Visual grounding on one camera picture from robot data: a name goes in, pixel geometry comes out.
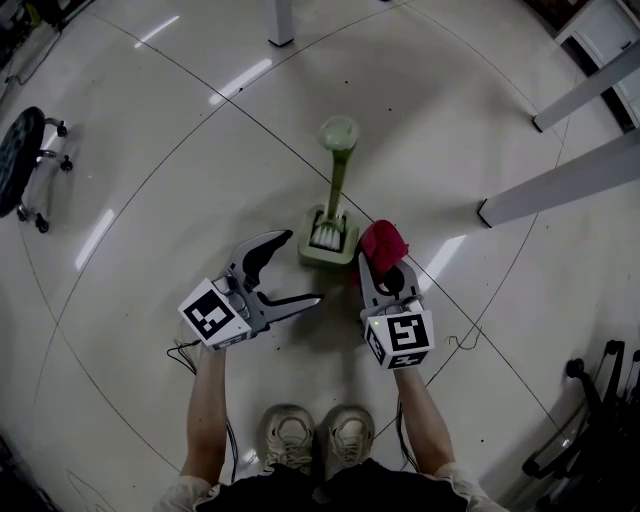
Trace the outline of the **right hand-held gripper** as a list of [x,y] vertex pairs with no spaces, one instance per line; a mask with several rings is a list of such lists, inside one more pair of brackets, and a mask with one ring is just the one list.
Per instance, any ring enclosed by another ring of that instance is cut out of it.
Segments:
[[424,307],[414,269],[404,260],[397,262],[385,274],[384,288],[374,281],[363,252],[358,268],[363,338],[378,365],[387,370],[420,365],[435,348],[435,336],[432,313]]

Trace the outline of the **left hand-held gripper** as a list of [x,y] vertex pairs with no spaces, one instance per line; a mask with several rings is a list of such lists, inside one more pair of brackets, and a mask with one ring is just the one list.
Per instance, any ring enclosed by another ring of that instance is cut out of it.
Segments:
[[301,314],[321,303],[322,294],[307,293],[271,300],[255,289],[260,272],[292,230],[269,231],[238,245],[215,280],[205,278],[178,306],[186,324],[208,349],[221,350],[255,338],[272,323]]

